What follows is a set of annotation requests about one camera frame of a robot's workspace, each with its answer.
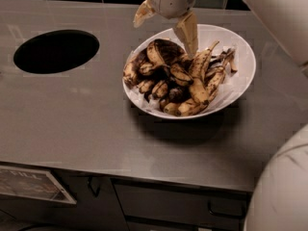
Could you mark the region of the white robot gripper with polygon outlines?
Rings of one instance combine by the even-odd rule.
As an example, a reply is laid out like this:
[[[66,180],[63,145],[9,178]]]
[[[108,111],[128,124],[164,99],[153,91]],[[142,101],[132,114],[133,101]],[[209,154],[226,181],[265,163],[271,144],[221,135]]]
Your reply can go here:
[[[194,3],[195,0],[144,0],[135,13],[134,27],[139,28],[156,13],[167,19],[179,17],[173,31],[184,44],[188,56],[193,58],[198,49],[196,15],[190,11]]]

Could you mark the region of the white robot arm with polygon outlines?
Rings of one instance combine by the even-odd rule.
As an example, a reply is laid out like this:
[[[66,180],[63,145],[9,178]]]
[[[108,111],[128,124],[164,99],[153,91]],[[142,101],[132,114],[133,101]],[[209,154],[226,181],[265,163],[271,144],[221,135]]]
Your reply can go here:
[[[197,49],[195,0],[145,0],[134,26],[155,14],[176,18],[175,31],[190,53]],[[308,0],[243,0],[302,73],[308,63]],[[308,231],[308,143],[302,128],[265,167],[252,195],[244,231]]]

